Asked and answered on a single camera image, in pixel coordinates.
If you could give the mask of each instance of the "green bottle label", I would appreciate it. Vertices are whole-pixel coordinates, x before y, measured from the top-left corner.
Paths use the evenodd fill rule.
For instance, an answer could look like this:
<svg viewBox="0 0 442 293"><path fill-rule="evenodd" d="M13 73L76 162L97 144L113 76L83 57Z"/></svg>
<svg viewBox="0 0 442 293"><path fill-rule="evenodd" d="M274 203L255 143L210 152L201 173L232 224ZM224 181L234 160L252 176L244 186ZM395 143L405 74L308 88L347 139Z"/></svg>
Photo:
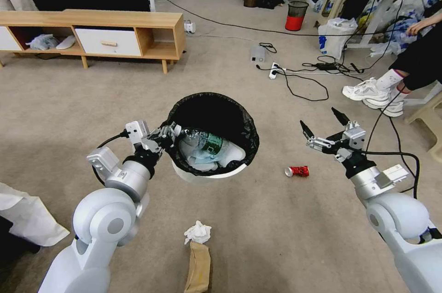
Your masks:
<svg viewBox="0 0 442 293"><path fill-rule="evenodd" d="M216 155L220 152L222 146L222 138L209 133L207 136L207 141L204 144L203 150L210 153L211 155Z"/></svg>

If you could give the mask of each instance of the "brown paper bag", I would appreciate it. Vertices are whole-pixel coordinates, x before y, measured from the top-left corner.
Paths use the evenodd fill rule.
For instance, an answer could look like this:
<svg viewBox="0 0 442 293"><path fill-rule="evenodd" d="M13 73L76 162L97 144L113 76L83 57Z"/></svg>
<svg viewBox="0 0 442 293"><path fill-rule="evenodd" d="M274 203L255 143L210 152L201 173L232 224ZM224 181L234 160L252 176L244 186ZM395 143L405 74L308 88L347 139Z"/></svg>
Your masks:
<svg viewBox="0 0 442 293"><path fill-rule="evenodd" d="M210 275L209 247L197 242L190 242L189 274L184 293L202 293L207 291Z"/></svg>

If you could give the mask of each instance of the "person's hand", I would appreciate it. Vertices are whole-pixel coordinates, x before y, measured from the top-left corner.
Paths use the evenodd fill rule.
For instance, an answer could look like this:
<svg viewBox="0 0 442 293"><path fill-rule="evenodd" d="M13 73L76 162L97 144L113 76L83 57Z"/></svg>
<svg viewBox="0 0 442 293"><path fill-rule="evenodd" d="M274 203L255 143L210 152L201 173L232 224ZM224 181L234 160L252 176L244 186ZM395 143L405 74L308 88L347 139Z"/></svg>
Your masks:
<svg viewBox="0 0 442 293"><path fill-rule="evenodd" d="M408 35L417 35L421 29L424 29L430 25L431 25L431 22L429 22L428 19L421 20L420 22L417 22L417 23L411 25L407 29L407 34Z"/></svg>

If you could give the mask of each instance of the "white drawer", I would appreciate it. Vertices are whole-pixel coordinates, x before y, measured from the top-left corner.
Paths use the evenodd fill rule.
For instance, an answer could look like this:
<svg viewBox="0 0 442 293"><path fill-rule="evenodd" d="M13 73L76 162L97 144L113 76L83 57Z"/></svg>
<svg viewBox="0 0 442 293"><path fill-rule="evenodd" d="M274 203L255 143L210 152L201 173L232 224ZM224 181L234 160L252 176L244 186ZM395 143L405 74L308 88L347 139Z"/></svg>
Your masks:
<svg viewBox="0 0 442 293"><path fill-rule="evenodd" d="M75 29L88 54L141 56L135 31Z"/></svg>
<svg viewBox="0 0 442 293"><path fill-rule="evenodd" d="M14 52L22 51L14 37L11 35L11 33L9 33L6 26L0 26L0 50L9 50Z"/></svg>

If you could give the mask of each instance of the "gray carpet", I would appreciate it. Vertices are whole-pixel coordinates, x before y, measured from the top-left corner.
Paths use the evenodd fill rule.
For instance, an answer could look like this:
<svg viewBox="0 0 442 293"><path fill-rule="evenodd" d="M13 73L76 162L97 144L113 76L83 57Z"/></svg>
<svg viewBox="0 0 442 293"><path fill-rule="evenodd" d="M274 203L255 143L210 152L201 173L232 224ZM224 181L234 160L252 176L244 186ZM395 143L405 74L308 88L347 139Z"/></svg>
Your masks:
<svg viewBox="0 0 442 293"><path fill-rule="evenodd" d="M284 30L287 7L250 9L242 0L175 0L216 20ZM176 11L157 0L159 11ZM197 34L242 37L272 42L278 50L271 61L300 69L320 54L316 37L297 37L224 27L189 14ZM317 33L315 13L308 11L300 33ZM335 107L368 131L378 112L341 94L357 80L316 75L327 85L330 99L307 102L291 96L284 78L268 79L249 62L252 42L236 38L193 36L187 53L163 75L157 61L79 58L43 61L33 56L0 56L0 181L38 195L56 220L72 231L78 202L100 188L85 156L126 122L147 120L158 126L175 102L195 92L219 92L241 103L254 118L261 145L254 161L240 174L208 186L182 181L165 155L149 182L151 203L135 239L117 249L110 269L110 292L182 292L186 282L189 246L184 231L199 219L211 225L207 243L212 257L210 291L403 293L390 251L365 218L352 183L331 156L305 147L299 120L319 136L341 128L331 112ZM368 50L348 50L347 63L367 66ZM384 73L393 57L387 55L371 70ZM295 93L320 98L315 83L292 77ZM406 108L409 115L414 108ZM432 136L418 123L395 119L405 151L421 158L419 197L433 221L442 223L440 164L426 151ZM130 153L127 140L112 143L122 159ZM379 122L372 150L397 150L385 117ZM400 162L396 156L373 157L385 169ZM283 168L308 165L310 177L287 178ZM411 179L400 184L404 189ZM38 254L26 254L4 273L3 293L37 292L49 264L68 246L68 237Z"/></svg>

